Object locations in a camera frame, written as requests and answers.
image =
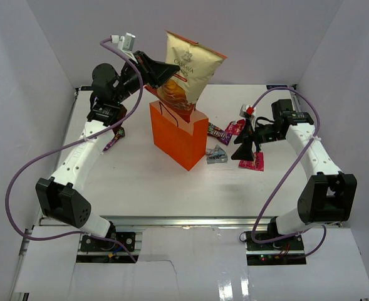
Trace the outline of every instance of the chocolate bar wrapper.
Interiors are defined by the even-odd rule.
[[[221,141],[224,145],[229,145],[232,134],[226,133],[224,130],[218,128],[209,122],[208,135],[216,137],[217,140]]]
[[[126,136],[126,133],[124,131],[124,128],[123,127],[120,127],[118,129],[116,135],[114,136],[114,138],[107,144],[107,146],[105,146],[105,148],[103,149],[103,151],[106,152],[109,148],[111,148],[116,142],[118,142],[124,136]]]
[[[241,160],[239,167],[251,169],[252,171],[264,171],[264,153],[256,152],[254,153],[254,158],[253,161]]]
[[[244,119],[240,119],[238,121],[232,121],[227,126],[225,132],[232,135],[240,135],[241,131],[243,130],[244,126],[246,125],[246,121]]]
[[[216,145],[214,149],[207,149],[205,154],[207,155],[207,163],[225,163],[228,160],[226,152]]]

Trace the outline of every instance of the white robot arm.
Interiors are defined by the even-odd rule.
[[[112,36],[113,39],[137,67],[144,85],[158,88],[180,70],[179,66],[153,61],[142,51],[131,53],[134,36],[130,34],[126,34],[126,37]],[[119,75],[107,63],[98,65],[93,70],[92,79],[90,113],[80,135],[80,139],[85,141],[70,152],[50,178],[39,179],[35,189],[45,216],[95,236],[110,238],[115,232],[114,225],[95,214],[91,204],[81,194],[94,163],[119,128],[96,136],[94,134],[124,118],[127,110],[122,102],[136,92],[140,85],[137,74],[127,63]]]
[[[313,137],[315,126],[308,113],[293,110],[290,99],[281,99],[272,104],[274,120],[255,116],[255,110],[243,105],[240,116],[246,126],[235,144],[241,144],[232,155],[233,160],[254,160],[252,143],[257,152],[261,144],[286,139],[297,155],[303,151]],[[320,223],[346,221],[350,217],[356,191],[356,179],[344,174],[331,160],[319,138],[307,148],[301,159],[308,182],[298,199],[297,207],[273,218],[268,225],[272,237],[302,232]]]

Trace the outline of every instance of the snack package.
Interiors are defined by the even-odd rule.
[[[207,155],[208,164],[225,163],[228,160],[226,152],[219,145],[214,149],[207,149],[205,155]]]
[[[243,130],[244,126],[246,126],[246,121],[244,119],[240,119],[237,122],[232,121],[227,126],[225,132],[232,135],[240,135],[241,131]]]
[[[124,131],[124,128],[123,127],[120,127],[117,130],[117,133],[114,136],[114,138],[107,144],[107,146],[105,146],[105,148],[103,149],[103,151],[106,152],[109,148],[111,148],[116,142],[118,142],[124,136],[126,136],[125,131]]]
[[[209,122],[208,135],[216,137],[217,140],[221,141],[224,145],[229,145],[232,134],[226,133],[224,130],[218,128]]]
[[[239,163],[240,168],[247,168],[253,171],[264,171],[264,153],[256,152],[254,153],[253,161],[244,161],[241,160]]]
[[[190,122],[198,98],[225,59],[214,50],[168,31],[165,62],[179,65],[180,71],[158,89],[147,87],[147,90]]]

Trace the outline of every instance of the chip bag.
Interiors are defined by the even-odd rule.
[[[180,71],[158,89],[147,87],[147,90],[190,122],[198,98],[225,59],[216,51],[168,31],[165,62],[179,65]]]

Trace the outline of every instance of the white enclosure wall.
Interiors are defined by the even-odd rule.
[[[137,35],[135,49],[165,60],[169,29],[228,56],[213,83],[298,83],[341,0],[28,0],[70,82],[121,62],[98,46]]]
[[[24,163],[60,145],[74,90],[25,0],[0,1],[0,300],[7,300],[21,237],[9,224],[4,193]],[[17,181],[12,211],[20,228],[38,212],[34,186],[56,157],[38,162]]]
[[[357,178],[350,225],[369,276],[369,1],[343,2],[299,89],[320,113],[328,153]]]

